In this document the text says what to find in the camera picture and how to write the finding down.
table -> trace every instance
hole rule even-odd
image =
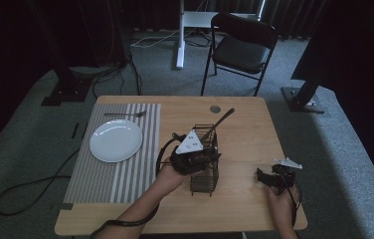
[[[262,12],[265,6],[266,0],[259,1],[258,11],[256,14],[240,14],[234,13],[237,16],[256,19],[259,21],[262,17]],[[199,27],[199,28],[211,28],[211,20],[217,14],[217,12],[193,12],[184,11],[184,0],[180,0],[180,35],[178,39],[178,52],[177,52],[177,69],[184,67],[184,28],[185,27]]]
[[[97,99],[96,105],[144,103],[160,105],[159,148],[170,139],[172,132],[188,133],[196,123],[214,123],[230,108],[235,108],[236,111],[216,129],[219,152],[222,155],[219,181],[212,196],[197,192],[192,195],[190,181],[186,180],[162,200],[159,211],[145,226],[143,233],[275,229],[265,191],[257,181],[256,169],[259,167],[270,172],[274,159],[284,158],[284,155],[264,99],[104,96]],[[211,106],[218,106],[221,111],[214,114],[210,111]],[[166,150],[166,156],[171,150],[172,147]],[[129,204],[74,203],[71,207],[61,209],[55,227],[56,233],[62,236],[88,235],[105,220],[116,218]],[[307,220],[300,207],[295,229],[306,226]]]

person's right hand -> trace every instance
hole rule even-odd
[[[295,204],[292,202],[287,190],[280,195],[276,195],[274,190],[276,188],[266,186],[269,208],[280,237],[282,239],[297,238],[292,227],[292,211],[295,210]],[[289,190],[294,201],[297,202],[298,191],[296,187],[293,186]]]

striped placemat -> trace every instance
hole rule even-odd
[[[104,117],[105,113],[138,113],[132,116]],[[131,120],[142,130],[143,142],[131,158],[121,162],[102,162],[90,149],[94,131],[107,121]],[[159,153],[160,104],[96,104],[81,151],[64,198],[64,203],[134,202],[155,178],[155,161]]]

white plate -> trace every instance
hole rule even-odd
[[[109,121],[94,131],[91,152],[101,161],[123,161],[138,151],[142,139],[141,129],[134,122],[124,119]]]

metal fork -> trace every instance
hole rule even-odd
[[[130,117],[136,117],[136,118],[141,118],[144,115],[146,115],[146,111],[134,113],[134,114],[128,114],[128,113],[105,113],[103,114],[104,117],[130,116]]]

